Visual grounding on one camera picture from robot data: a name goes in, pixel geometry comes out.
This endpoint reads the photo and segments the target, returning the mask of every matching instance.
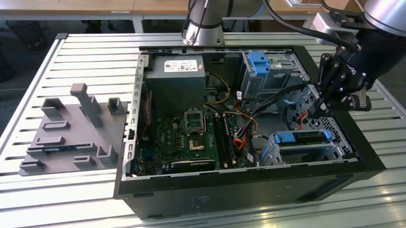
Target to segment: ram slot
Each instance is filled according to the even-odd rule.
[[[233,146],[231,133],[227,126],[227,117],[214,116],[214,128],[215,128],[215,143],[217,152],[222,168],[231,168],[235,165],[235,152]]]

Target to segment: aluminum table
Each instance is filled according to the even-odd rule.
[[[303,45],[314,60],[334,48],[298,33],[230,33],[229,45]],[[406,226],[406,112],[377,82],[373,110],[352,112],[388,171],[327,199],[167,219],[140,220],[112,199],[115,169],[22,177],[19,164],[34,139],[47,97],[64,104],[72,83],[87,83],[99,102],[131,101],[139,46],[182,45],[179,34],[83,34],[55,40],[0,138],[0,227],[404,227]]]

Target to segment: metal robot arm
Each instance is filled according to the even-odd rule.
[[[369,0],[365,10],[354,13],[333,9],[318,13],[313,22],[313,30],[357,44],[358,50],[338,46],[335,55],[322,55],[317,81],[321,98],[311,116],[329,116],[327,108],[369,111],[366,91],[405,57],[406,0]]]
[[[262,0],[191,0],[190,25],[183,33],[186,45],[225,44],[223,17],[251,17],[262,7]]]
[[[187,45],[223,45],[222,18],[253,16],[263,6],[271,17],[293,30],[314,36],[322,45],[337,45],[334,55],[321,57],[319,99],[310,116],[329,116],[331,109],[369,111],[366,91],[377,78],[406,53],[406,0],[369,0],[366,12],[354,13],[322,5],[311,29],[289,24],[274,12],[269,0],[191,0],[183,40]]]

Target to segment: green circuit board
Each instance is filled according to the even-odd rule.
[[[230,132],[237,132],[238,121],[234,115],[229,115],[227,124]],[[189,116],[189,127],[202,125],[201,115]],[[213,116],[203,116],[205,130],[198,133],[187,133],[185,117],[162,118],[157,122],[155,144],[150,152],[150,162],[144,163],[147,175],[162,174],[162,168],[174,161],[182,160],[214,160],[215,169],[221,169],[219,155],[217,151],[217,137]],[[235,168],[247,166],[245,156],[237,158]]]

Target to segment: power supply label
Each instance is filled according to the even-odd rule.
[[[191,72],[198,71],[197,60],[169,60],[165,62],[165,72]]]

